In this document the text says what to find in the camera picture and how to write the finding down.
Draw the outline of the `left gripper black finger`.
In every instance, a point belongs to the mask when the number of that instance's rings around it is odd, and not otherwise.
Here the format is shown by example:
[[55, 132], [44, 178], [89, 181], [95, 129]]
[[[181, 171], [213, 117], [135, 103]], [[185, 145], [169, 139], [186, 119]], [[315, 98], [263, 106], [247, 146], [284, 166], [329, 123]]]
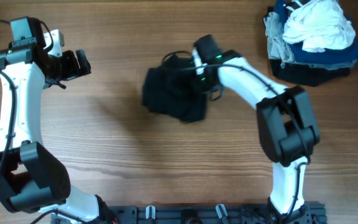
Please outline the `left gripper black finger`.
[[62, 53], [60, 57], [62, 80], [71, 80], [78, 76], [79, 65], [71, 50]]
[[79, 65], [78, 76], [89, 75], [91, 73], [91, 65], [86, 58], [85, 51], [83, 49], [77, 50], [76, 56]]

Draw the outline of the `black t-shirt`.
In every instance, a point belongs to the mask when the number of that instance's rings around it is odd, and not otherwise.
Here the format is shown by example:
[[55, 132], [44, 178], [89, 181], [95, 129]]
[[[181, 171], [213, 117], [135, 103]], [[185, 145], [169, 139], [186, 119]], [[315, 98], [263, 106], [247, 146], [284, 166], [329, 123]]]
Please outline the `black t-shirt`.
[[142, 87], [142, 104], [151, 113], [167, 114], [180, 121], [195, 122], [205, 119], [207, 97], [201, 80], [194, 70], [191, 58], [176, 55], [157, 68], [149, 68]]

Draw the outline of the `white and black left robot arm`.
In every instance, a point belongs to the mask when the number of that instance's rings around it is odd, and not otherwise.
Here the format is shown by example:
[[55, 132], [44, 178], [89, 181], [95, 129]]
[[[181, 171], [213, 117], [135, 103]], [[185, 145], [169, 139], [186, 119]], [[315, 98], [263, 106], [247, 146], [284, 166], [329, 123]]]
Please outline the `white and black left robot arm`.
[[101, 197], [71, 185], [42, 141], [42, 92], [90, 74], [85, 52], [63, 51], [62, 33], [36, 18], [9, 25], [13, 41], [0, 51], [0, 203], [11, 213], [51, 214], [55, 222], [117, 223]]

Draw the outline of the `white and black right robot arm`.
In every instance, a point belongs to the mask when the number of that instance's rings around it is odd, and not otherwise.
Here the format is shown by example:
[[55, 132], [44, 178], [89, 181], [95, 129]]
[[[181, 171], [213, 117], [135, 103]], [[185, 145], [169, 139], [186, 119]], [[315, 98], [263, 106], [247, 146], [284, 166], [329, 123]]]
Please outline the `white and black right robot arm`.
[[202, 81], [232, 90], [255, 109], [260, 145], [273, 165], [269, 222], [299, 220], [306, 213], [305, 171], [320, 139], [308, 93], [271, 80], [235, 50], [222, 51], [210, 34], [193, 44], [192, 57]]

